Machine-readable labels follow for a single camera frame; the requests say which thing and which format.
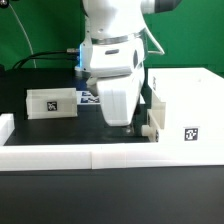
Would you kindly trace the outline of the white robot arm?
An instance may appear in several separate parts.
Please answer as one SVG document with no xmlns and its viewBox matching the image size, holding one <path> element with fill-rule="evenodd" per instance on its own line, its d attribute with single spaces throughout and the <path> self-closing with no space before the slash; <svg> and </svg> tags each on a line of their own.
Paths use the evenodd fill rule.
<svg viewBox="0 0 224 224">
<path fill-rule="evenodd" d="M 144 83 L 145 58 L 162 55 L 145 23 L 146 14 L 175 9 L 182 0 L 81 0 L 85 14 L 85 39 L 79 46 L 76 70 L 87 73 L 87 84 L 99 96 L 105 122 L 128 126 Z"/>
</svg>

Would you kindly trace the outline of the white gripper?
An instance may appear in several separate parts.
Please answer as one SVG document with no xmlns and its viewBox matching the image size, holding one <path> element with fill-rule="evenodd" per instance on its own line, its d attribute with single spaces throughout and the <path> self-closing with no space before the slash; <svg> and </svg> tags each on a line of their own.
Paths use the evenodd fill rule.
<svg viewBox="0 0 224 224">
<path fill-rule="evenodd" d="M 144 82 L 144 56 L 140 38 L 93 46 L 90 74 L 96 78 L 103 117 L 109 126 L 126 126 L 126 135 L 134 134 L 130 123 Z"/>
</svg>

